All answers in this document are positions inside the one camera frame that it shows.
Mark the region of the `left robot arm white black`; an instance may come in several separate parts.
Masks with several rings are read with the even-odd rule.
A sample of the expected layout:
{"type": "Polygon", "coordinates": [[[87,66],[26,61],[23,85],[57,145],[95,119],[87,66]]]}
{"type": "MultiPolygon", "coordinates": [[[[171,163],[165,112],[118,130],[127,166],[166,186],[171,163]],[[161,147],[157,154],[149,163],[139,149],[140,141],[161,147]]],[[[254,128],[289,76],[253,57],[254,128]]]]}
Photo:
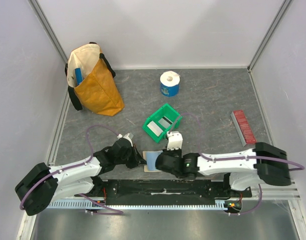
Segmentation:
{"type": "Polygon", "coordinates": [[[99,175],[116,165],[133,169],[145,163],[132,141],[124,137],[80,161],[52,167],[38,163],[15,187],[19,208],[33,216],[59,199],[87,193],[98,196],[103,190],[99,175]]]}

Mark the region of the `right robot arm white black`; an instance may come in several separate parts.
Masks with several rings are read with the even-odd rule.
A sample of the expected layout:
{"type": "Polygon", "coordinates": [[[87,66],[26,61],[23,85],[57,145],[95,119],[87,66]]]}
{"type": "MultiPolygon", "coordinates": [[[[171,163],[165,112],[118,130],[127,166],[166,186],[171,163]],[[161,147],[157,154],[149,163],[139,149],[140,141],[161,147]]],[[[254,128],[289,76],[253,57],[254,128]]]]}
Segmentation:
{"type": "Polygon", "coordinates": [[[165,150],[158,155],[156,169],[177,178],[192,180],[197,177],[225,174],[222,192],[233,197],[239,191],[257,184],[289,186],[292,182],[287,153],[265,142],[254,148],[226,154],[188,153],[165,150]]]}

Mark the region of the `beige leather card holder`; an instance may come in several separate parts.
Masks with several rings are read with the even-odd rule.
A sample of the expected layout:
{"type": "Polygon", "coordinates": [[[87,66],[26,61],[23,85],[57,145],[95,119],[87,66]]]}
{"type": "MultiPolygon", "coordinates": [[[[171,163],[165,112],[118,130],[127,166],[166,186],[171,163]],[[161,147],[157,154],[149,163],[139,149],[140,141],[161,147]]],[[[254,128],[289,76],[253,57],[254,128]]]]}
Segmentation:
{"type": "Polygon", "coordinates": [[[146,165],[144,166],[144,171],[146,173],[159,172],[160,170],[156,169],[155,163],[157,157],[162,153],[162,150],[158,151],[143,151],[143,158],[146,160],[146,165]]]}

